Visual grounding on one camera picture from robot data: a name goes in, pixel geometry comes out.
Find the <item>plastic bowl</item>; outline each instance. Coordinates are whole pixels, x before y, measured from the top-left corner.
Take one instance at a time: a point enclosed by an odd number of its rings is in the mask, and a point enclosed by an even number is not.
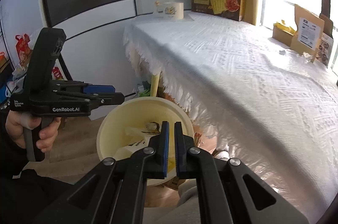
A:
[[[159,97],[140,97],[131,99],[114,108],[102,122],[96,139],[97,153],[100,160],[113,157],[122,160],[125,157],[116,157],[116,151],[133,141],[141,140],[127,136],[127,127],[144,128],[145,124],[162,121],[169,122],[169,157],[175,158],[174,124],[182,123],[183,134],[194,137],[194,130],[188,115],[175,103]],[[148,186],[162,184],[176,176],[175,166],[168,167],[165,179],[149,179]]]

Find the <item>table leg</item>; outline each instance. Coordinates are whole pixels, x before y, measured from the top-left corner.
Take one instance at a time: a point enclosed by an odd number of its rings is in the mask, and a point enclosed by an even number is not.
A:
[[[157,95],[158,81],[159,81],[159,74],[151,76],[150,96]]]

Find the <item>table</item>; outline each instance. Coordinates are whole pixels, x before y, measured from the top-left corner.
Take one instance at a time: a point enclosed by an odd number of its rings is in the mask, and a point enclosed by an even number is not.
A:
[[[217,149],[241,158],[311,223],[322,216],[338,191],[333,73],[260,27],[206,14],[137,17],[124,43],[135,71],[147,62],[155,85],[162,73],[194,124],[217,135]]]

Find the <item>human hand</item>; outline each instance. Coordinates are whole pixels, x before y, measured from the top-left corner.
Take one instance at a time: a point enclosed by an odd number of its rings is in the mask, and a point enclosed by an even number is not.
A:
[[[27,113],[19,113],[10,111],[6,120],[6,130],[10,138],[21,148],[26,148],[25,139],[23,136],[23,125],[30,128],[36,128],[41,123],[40,117],[34,117]],[[54,118],[53,122],[48,127],[42,129],[39,132],[40,140],[37,141],[37,147],[41,149],[43,153],[50,151],[53,146],[53,142],[57,136],[57,129],[60,126],[61,118]]]

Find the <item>cable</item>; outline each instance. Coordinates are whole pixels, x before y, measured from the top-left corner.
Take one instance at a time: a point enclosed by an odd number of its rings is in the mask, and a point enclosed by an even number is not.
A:
[[[131,94],[125,95],[124,97],[132,96],[132,95],[135,95],[135,94],[136,94],[136,93],[133,92],[133,93],[131,93]]]

